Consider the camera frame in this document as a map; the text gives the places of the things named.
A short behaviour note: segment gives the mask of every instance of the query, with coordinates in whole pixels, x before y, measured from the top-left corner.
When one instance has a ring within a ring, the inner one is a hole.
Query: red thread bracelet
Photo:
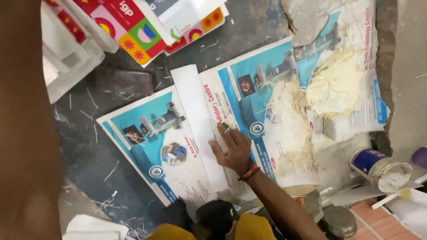
[[[240,180],[242,180],[242,181],[246,181],[246,180],[248,180],[250,177],[252,177],[253,176],[253,174],[256,172],[256,171],[258,171],[260,169],[260,167],[258,167],[256,164],[247,172],[247,173],[245,173],[241,178],[240,178]]]

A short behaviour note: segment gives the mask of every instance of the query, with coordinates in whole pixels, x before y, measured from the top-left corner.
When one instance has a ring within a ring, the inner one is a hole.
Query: circular emblem
[[[148,174],[150,175],[150,177],[157,179],[164,175],[164,170],[160,166],[152,166],[148,171]]]
[[[251,125],[250,131],[253,135],[260,135],[264,132],[264,124],[262,122],[255,122]]]

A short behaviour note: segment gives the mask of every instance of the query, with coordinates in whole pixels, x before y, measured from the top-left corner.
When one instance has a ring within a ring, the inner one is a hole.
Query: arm
[[[217,142],[209,142],[218,163],[243,176],[254,165],[250,155],[252,141],[238,130],[225,132],[221,124],[218,124],[218,131],[230,149],[224,155]],[[304,209],[264,173],[257,171],[246,183],[282,233],[289,233],[297,239],[326,239]]]
[[[43,76],[40,4],[0,6],[0,239],[61,238],[61,166]]]

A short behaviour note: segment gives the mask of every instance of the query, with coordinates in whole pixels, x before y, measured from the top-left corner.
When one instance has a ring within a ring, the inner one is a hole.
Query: purple object
[[[427,169],[427,148],[421,147],[412,154],[412,162]]]

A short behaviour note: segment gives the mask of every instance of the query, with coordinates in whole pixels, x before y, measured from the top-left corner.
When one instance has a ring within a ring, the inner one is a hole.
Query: metal can
[[[356,234],[356,218],[348,209],[330,205],[325,207],[323,213],[325,214],[323,220],[333,235],[348,238]]]
[[[412,175],[412,168],[408,163],[397,161],[369,148],[356,150],[349,162],[351,168],[384,193],[398,191]]]

